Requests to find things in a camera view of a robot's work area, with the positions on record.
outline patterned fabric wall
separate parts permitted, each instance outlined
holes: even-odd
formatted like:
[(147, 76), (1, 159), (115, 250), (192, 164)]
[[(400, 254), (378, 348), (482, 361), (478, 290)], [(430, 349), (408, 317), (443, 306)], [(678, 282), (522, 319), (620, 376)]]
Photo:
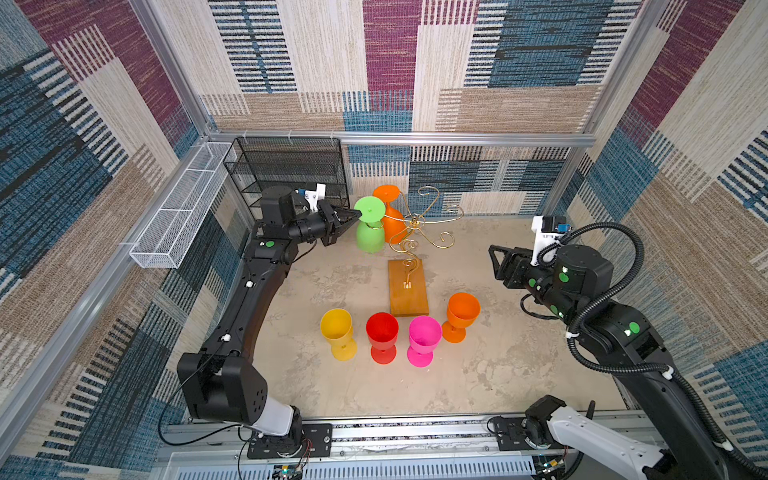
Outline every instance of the patterned fabric wall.
[[(149, 476), (157, 420), (179, 385), (176, 364), (213, 332), (250, 232), (234, 195), (222, 187), (180, 268), (132, 269), (1, 479)], [(185, 408), (177, 396), (164, 422), (180, 423)]]
[[(151, 0), (229, 130), (582, 130), (641, 0)], [(468, 214), (536, 214), (567, 151), (344, 149), (352, 197), (435, 184)], [(435, 208), (431, 213), (441, 214)]]
[(0, 401), (197, 136), (127, 0), (0, 0)]
[[(768, 465), (768, 2), (673, 0), (558, 207), (646, 247), (645, 312), (723, 430)], [(583, 241), (619, 262), (622, 236)]]

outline white wire mesh basket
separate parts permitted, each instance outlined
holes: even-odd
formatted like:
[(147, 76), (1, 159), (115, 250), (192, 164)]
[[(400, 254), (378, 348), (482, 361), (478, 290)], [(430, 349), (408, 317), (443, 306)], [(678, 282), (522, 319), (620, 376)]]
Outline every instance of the white wire mesh basket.
[(168, 198), (131, 248), (141, 268), (178, 268), (235, 161), (232, 144), (207, 142), (177, 180)]

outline cable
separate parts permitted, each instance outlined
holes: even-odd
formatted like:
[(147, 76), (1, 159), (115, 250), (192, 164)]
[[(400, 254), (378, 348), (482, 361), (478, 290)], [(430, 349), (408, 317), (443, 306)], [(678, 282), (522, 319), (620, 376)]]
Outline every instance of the cable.
[(485, 429), (488, 430), (491, 433), (491, 435), (493, 435), (494, 437), (502, 436), (501, 432), (494, 432), (493, 430), (491, 430), (491, 427), (489, 426), (489, 425), (491, 425), (491, 420), (497, 419), (497, 418), (499, 418), (498, 415), (495, 416), (495, 417), (491, 417), (490, 419), (488, 419), (487, 422), (485, 422)]
[(563, 458), (560, 461), (563, 463), (563, 472), (568, 470), (568, 464), (565, 463), (565, 456), (568, 454), (568, 445), (563, 445)]
[[(590, 400), (589, 406), (587, 407), (587, 415), (585, 415), (588, 419), (592, 420), (592, 417), (594, 417), (594, 407), (595, 403), (594, 400)], [(578, 455), (576, 455), (576, 458), (574, 459), (574, 462), (571, 464), (570, 469), (566, 469), (565, 473), (562, 477), (560, 477), (560, 480), (568, 480), (571, 475), (576, 472), (576, 468), (581, 464), (581, 460), (584, 458), (584, 452), (579, 450)]]
[(527, 295), (523, 296), (520, 299), (520, 310), (522, 310), (523, 313), (525, 313), (527, 315), (530, 315), (530, 316), (532, 316), (534, 318), (542, 319), (542, 320), (559, 320), (560, 319), (560, 317), (553, 316), (553, 315), (541, 315), (540, 313), (533, 313), (533, 312), (527, 311), (525, 309), (525, 299), (527, 299), (530, 296), (533, 296), (533, 295), (528, 293)]
[(301, 465), (301, 461), (299, 461), (299, 467), (304, 470), (304, 468), (310, 464), (310, 457), (312, 456), (312, 440), (309, 438), (306, 439), (306, 461), (304, 462), (304, 466)]
[(291, 265), (293, 265), (294, 263), (296, 263), (296, 262), (298, 262), (299, 260), (301, 260), (301, 257), (303, 257), (303, 256), (307, 255), (309, 252), (311, 252), (312, 250), (314, 250), (314, 248), (315, 248), (315, 246), (316, 246), (316, 245), (317, 245), (317, 239), (315, 239), (315, 241), (313, 241), (313, 242), (312, 242), (312, 246), (310, 247), (310, 249), (309, 249), (309, 250), (307, 250), (306, 252), (302, 253), (301, 255), (299, 255), (298, 257), (296, 257), (295, 259), (293, 259), (293, 262), (291, 262), (290, 264), (291, 264)]
[(176, 391), (170, 394), (170, 398), (168, 399), (168, 401), (165, 402), (165, 407), (163, 407), (163, 412), (160, 414), (160, 418), (157, 420), (157, 435), (160, 436), (160, 440), (162, 440), (163, 443), (165, 443), (166, 445), (170, 445), (172, 447), (181, 447), (183, 445), (189, 445), (189, 444), (192, 444), (192, 443), (195, 443), (195, 442), (199, 442), (200, 440), (207, 439), (211, 435), (217, 434), (218, 432), (223, 432), (226, 429), (231, 429), (232, 427), (236, 426), (236, 425), (227, 425), (227, 426), (222, 427), (222, 428), (220, 428), (218, 430), (214, 430), (211, 433), (203, 435), (203, 436), (201, 436), (201, 437), (199, 437), (199, 438), (197, 438), (195, 440), (190, 440), (189, 442), (178, 442), (178, 443), (176, 443), (176, 442), (169, 442), (163, 436), (163, 428), (162, 428), (163, 427), (163, 417), (165, 417), (165, 412), (168, 410), (168, 407), (170, 406), (171, 400), (173, 400), (174, 397), (176, 396), (176, 394), (179, 393), (179, 391), (181, 391), (181, 387), (183, 387), (185, 383), (189, 382), (189, 379), (191, 379), (192, 377), (197, 375), (200, 371), (202, 371), (208, 365), (208, 363), (210, 363), (210, 361), (214, 359), (214, 357), (216, 356), (217, 353), (219, 353), (219, 350), (221, 350), (221, 347), (223, 345), (224, 345), (224, 342), (220, 343), (219, 344), (219, 348), (217, 348), (216, 351), (213, 354), (211, 354), (211, 356), (209, 356), (208, 359), (205, 362), (203, 362), (202, 365), (197, 367), (197, 370), (195, 370), (194, 373), (192, 373), (192, 375), (188, 376), (179, 385), (179, 387), (176, 389)]
[(301, 451), (301, 442), (299, 443), (299, 446), (296, 447), (296, 451), (293, 453), (280, 453), (277, 450), (275, 451), (275, 453), (278, 454), (278, 456), (281, 458), (292, 458), (295, 454), (299, 453), (300, 451)]
[[(240, 437), (240, 429), (237, 430), (237, 436)], [(240, 447), (240, 453), (237, 454), (237, 477), (240, 480), (243, 480), (243, 474), (240, 473), (240, 457), (243, 456), (243, 449), (245, 449), (245, 445), (248, 445), (247, 440), (243, 442), (243, 446)]]
[[(595, 310), (597, 310), (597, 308), (600, 305), (602, 305), (602, 303), (606, 302), (613, 295), (615, 295), (616, 293), (619, 293), (624, 288), (626, 288), (632, 282), (632, 280), (634, 280), (634, 278), (640, 271), (640, 268), (643, 265), (643, 260), (645, 258), (645, 248), (643, 246), (643, 241), (631, 228), (626, 227), (621, 223), (614, 223), (614, 222), (591, 223), (585, 227), (566, 233), (563, 237), (560, 238), (560, 244), (565, 245), (571, 240), (573, 240), (574, 238), (582, 235), (583, 233), (586, 233), (591, 230), (596, 230), (598, 228), (609, 228), (612, 230), (618, 230), (624, 233), (627, 237), (629, 237), (629, 239), (632, 241), (632, 244), (634, 246), (634, 262), (632, 263), (632, 267), (630, 267), (627, 274), (624, 275), (624, 278), (619, 280), (618, 283), (616, 283), (610, 289), (603, 292), (601, 295), (595, 297), (590, 303), (586, 305), (586, 307), (584, 307), (584, 309), (582, 309), (576, 314), (576, 317), (571, 321), (570, 325), (568, 326), (568, 332), (570, 333), (579, 333), (579, 331), (581, 330), (581, 327), (584, 324), (584, 321), (589, 316), (591, 316), (591, 314), (594, 313)], [(544, 255), (547, 252), (552, 251), (557, 247), (558, 247), (557, 244), (553, 243), (552, 245), (549, 245), (544, 249), (542, 249), (537, 256), (537, 260), (539, 261), (539, 263), (541, 263), (541, 260), (543, 259)], [(547, 266), (550, 266), (553, 264), (554, 264), (554, 258), (550, 263), (548, 263)], [(587, 368), (595, 370), (597, 372), (610, 373), (611, 375), (616, 375), (616, 376), (632, 376), (632, 375), (641, 375), (643, 373), (650, 373), (650, 372), (667, 372), (670, 370), (670, 367), (663, 363), (644, 363), (644, 364), (630, 366), (630, 367), (600, 365), (598, 363), (589, 361), (588, 359), (584, 358), (581, 355), (581, 353), (578, 351), (578, 348), (576, 347), (575, 338), (568, 338), (567, 343), (568, 343), (568, 350), (571, 352), (571, 355), (581, 365), (586, 366)], [(729, 440), (727, 436), (720, 429), (717, 422), (715, 422), (715, 420), (712, 418), (712, 415), (710, 414), (709, 410), (707, 410), (707, 406), (704, 405), (704, 402), (701, 400), (698, 393), (696, 393), (696, 390), (676, 369), (672, 372), (672, 380), (680, 387), (680, 389), (683, 391), (685, 396), (688, 398), (694, 410), (696, 410), (696, 413), (699, 419), (701, 420), (702, 424), (704, 425), (704, 428), (710, 434), (710, 437), (712, 438), (712, 440), (718, 444), (723, 444), (725, 442), (728, 442)], [(726, 452), (726, 455), (728, 455), (737, 464), (744, 467), (749, 473), (751, 473), (755, 477), (768, 480), (768, 470), (755, 465), (739, 449), (731, 446), (731, 450), (726, 449), (725, 452)]]
[(242, 430), (242, 427), (238, 426), (237, 427), (237, 438), (239, 438), (241, 442), (248, 442), (248, 441), (250, 441), (251, 438), (253, 438), (253, 430), (250, 431), (250, 437), (248, 439), (244, 439), (243, 437), (240, 436), (240, 430)]

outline vent grille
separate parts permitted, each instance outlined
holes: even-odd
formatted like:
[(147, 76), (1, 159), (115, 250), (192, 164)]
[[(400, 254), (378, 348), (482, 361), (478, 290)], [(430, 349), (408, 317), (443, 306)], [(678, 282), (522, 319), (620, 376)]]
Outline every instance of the vent grille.
[[(243, 480), (271, 480), (272, 464), (241, 465)], [(497, 458), (437, 458), (382, 461), (312, 462), (306, 480), (400, 480), (410, 478), (529, 478), (535, 474), (528, 455)], [(180, 468), (178, 480), (239, 480), (237, 467)]]

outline gray floor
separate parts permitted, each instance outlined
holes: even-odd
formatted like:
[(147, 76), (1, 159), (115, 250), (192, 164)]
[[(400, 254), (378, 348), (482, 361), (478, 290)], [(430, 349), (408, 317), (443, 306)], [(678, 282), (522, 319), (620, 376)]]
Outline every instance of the gray floor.
[(581, 461), (581, 465), (578, 466), (570, 480), (623, 480), (623, 478), (613, 470), (585, 455), (584, 460)]
[[(269, 382), (270, 395), (299, 406), (307, 417), (516, 412), (545, 394), (576, 409), (586, 409), (591, 399), (599, 409), (624, 408), (610, 376), (571, 357), (562, 323), (526, 316), (518, 305), (523, 292), (494, 279), (488, 246), (530, 247), (530, 222), (467, 217), (426, 227), (433, 240), (442, 230), (456, 238), (447, 250), (424, 240), (417, 250), (431, 316), (444, 322), (448, 299), (462, 291), (480, 300), (482, 312), (466, 340), (442, 341), (425, 369), (406, 358), (408, 317), (399, 318), (392, 363), (378, 365), (369, 354), (366, 321), (389, 311), (387, 260), (402, 256), (388, 247), (361, 252), (354, 230), (336, 245), (317, 247), (293, 266), (259, 334), (254, 365)], [(358, 352), (348, 362), (335, 360), (320, 335), (320, 318), (332, 308), (344, 308), (353, 318)]]

